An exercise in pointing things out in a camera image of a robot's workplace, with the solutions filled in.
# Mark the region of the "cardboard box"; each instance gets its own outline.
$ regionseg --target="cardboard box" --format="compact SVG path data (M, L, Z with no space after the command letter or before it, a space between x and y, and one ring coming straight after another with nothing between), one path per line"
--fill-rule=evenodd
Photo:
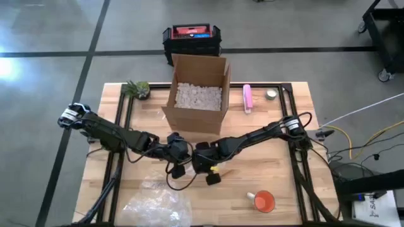
M174 75L164 114L173 131L207 132L219 134L222 120L229 108L230 64L224 57L173 54ZM222 88L220 111L177 108L175 96L178 83Z

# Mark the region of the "succulent plant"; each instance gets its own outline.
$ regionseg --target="succulent plant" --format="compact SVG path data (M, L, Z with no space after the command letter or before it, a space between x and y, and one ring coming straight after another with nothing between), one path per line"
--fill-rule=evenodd
M125 87L124 93L129 96L134 96L137 99L145 100L150 96L149 83L146 81L132 82L128 81L128 85Z

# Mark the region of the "clear plastic bag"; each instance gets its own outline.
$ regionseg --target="clear plastic bag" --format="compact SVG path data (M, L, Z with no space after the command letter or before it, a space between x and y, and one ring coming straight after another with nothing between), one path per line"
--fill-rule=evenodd
M124 206L121 221L121 224L136 226L190 226L191 202L183 192L170 189L164 176L151 172L139 192Z

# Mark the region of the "pink object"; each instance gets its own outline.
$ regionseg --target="pink object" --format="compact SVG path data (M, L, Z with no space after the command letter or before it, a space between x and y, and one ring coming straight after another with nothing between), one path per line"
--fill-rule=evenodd
M245 84L242 87L242 94L244 97L244 111L246 114L249 114L253 108L253 97L251 96L251 87L249 84Z

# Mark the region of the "gray floor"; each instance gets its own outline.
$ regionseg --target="gray floor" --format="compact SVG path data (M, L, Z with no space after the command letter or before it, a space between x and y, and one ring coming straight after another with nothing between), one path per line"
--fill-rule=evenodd
M0 2L0 52L87 51L101 0ZM356 27L368 0L112 0L97 50L162 49L161 33L178 23L208 22L222 29L223 48L358 47L372 45ZM374 52L227 54L232 81L308 81L320 124L404 90L404 77L380 83ZM0 58L0 226L33 226L62 130L56 119L72 100L84 57ZM94 57L81 97L97 110L106 82L171 81L162 55ZM404 118L404 96L335 122L358 146L373 133ZM396 134L397 128L385 137ZM366 149L371 154L400 138ZM336 133L326 145L346 148ZM71 221L88 145L73 133L47 226ZM386 173L402 166L403 147L368 160ZM360 163L366 155L355 162ZM398 203L403 204L399 196Z

